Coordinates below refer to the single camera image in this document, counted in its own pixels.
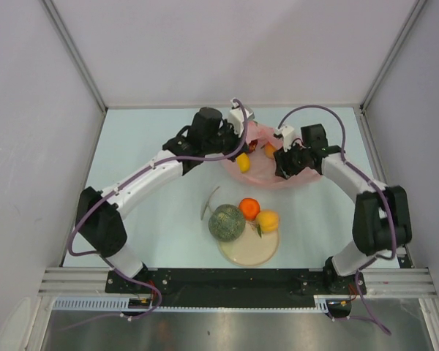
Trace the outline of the dark red fake apple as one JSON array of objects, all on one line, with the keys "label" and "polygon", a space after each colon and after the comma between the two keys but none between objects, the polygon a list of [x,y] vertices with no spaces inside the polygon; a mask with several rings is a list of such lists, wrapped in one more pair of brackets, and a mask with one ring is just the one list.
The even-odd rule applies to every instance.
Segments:
[{"label": "dark red fake apple", "polygon": [[248,143],[246,153],[247,154],[253,153],[255,151],[255,149],[257,148],[257,144],[258,144],[257,140],[252,140],[250,143]]}]

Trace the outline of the orange fake orange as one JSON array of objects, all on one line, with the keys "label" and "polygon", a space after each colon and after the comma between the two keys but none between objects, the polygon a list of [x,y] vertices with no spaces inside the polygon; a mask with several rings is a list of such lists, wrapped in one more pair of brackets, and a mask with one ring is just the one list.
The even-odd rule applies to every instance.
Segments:
[{"label": "orange fake orange", "polygon": [[247,197],[239,203],[239,209],[246,218],[254,219],[260,213],[260,204],[256,199]]}]

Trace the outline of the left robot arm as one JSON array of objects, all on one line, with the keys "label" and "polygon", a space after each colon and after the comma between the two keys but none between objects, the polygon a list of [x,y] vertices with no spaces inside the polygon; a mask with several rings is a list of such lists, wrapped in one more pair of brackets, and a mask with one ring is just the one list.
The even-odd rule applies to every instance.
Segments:
[{"label": "left robot arm", "polygon": [[81,235],[131,292],[147,283],[146,266],[130,248],[124,220],[147,196],[186,175],[204,162],[235,160],[246,151],[248,124],[254,113],[234,99],[227,115],[212,107],[200,108],[191,124],[162,145],[147,164],[103,190],[89,186],[79,197],[72,241]]}]

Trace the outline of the yellow fake fruit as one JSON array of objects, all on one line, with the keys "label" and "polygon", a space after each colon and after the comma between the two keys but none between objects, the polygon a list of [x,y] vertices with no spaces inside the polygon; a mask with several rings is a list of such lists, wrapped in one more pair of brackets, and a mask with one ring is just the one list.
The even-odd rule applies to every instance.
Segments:
[{"label": "yellow fake fruit", "polygon": [[263,210],[255,217],[255,227],[258,235],[274,232],[279,228],[279,214],[272,210]]}]

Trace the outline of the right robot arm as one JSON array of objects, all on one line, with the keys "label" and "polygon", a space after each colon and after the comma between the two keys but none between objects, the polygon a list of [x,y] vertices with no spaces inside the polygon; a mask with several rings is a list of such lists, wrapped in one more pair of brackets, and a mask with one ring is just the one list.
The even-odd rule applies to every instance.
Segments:
[{"label": "right robot arm", "polygon": [[275,174],[289,179],[309,168],[333,181],[354,203],[351,242],[326,260],[323,286],[340,293],[360,271],[376,260],[393,260],[397,248],[412,239],[407,193],[363,173],[342,146],[330,146],[320,124],[301,128],[280,124],[274,133],[282,147],[274,152]]}]

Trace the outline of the yellow fake mango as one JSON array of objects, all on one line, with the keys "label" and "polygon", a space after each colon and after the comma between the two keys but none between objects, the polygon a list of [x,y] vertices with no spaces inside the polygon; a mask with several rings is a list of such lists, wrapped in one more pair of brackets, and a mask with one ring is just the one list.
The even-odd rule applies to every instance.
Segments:
[{"label": "yellow fake mango", "polygon": [[242,153],[236,157],[236,164],[241,173],[247,173],[251,168],[251,161],[248,154]]}]

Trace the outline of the green fake melon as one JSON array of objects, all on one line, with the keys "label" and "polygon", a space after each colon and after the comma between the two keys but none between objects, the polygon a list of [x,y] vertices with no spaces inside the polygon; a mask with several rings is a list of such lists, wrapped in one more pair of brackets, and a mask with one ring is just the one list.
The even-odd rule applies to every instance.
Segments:
[{"label": "green fake melon", "polygon": [[219,242],[229,243],[242,235],[246,227],[246,219],[236,205],[223,203],[216,208],[211,206],[211,200],[219,189],[220,187],[217,186],[202,205],[200,220],[203,221],[209,214],[207,225],[211,236]]}]

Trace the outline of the pink plastic bag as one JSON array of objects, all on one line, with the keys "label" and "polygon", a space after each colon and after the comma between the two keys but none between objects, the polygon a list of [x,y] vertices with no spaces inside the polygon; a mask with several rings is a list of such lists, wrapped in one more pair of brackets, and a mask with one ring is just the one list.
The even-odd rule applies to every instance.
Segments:
[{"label": "pink plastic bag", "polygon": [[275,176],[275,161],[265,156],[263,146],[270,143],[276,149],[282,147],[282,140],[274,136],[275,128],[266,126],[264,124],[250,121],[247,129],[246,143],[252,140],[257,140],[257,148],[248,157],[251,161],[251,168],[247,173],[241,173],[236,160],[222,160],[220,163],[236,180],[249,184],[252,186],[261,187],[264,189],[283,189],[287,187],[303,186],[320,180],[321,176],[315,171],[306,168],[298,175],[292,176],[289,179]]}]

